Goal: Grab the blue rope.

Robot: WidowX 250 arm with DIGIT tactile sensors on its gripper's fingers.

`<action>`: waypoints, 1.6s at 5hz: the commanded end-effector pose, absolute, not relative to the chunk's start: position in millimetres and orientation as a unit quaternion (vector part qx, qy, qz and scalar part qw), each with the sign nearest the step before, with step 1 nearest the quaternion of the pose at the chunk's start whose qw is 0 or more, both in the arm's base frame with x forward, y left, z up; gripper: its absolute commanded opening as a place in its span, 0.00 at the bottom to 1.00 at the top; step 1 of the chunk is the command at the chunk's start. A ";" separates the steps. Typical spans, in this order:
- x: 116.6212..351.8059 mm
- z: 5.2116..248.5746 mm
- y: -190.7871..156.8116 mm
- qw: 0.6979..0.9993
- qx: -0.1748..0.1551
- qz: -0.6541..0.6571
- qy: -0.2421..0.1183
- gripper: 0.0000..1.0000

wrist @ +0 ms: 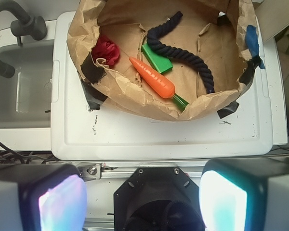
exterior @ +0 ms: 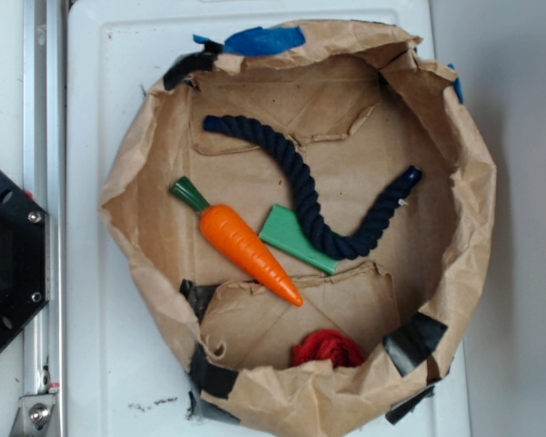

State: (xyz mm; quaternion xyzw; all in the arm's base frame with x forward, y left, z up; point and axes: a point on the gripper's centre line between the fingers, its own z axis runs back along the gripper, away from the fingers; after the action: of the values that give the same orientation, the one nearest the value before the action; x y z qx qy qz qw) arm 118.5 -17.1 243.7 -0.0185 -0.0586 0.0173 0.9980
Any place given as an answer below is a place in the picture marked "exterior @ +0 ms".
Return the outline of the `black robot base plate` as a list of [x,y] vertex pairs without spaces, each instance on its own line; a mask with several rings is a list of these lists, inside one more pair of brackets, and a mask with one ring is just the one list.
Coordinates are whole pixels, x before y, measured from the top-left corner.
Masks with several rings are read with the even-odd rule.
[[47,213],[0,169],[0,353],[47,303]]

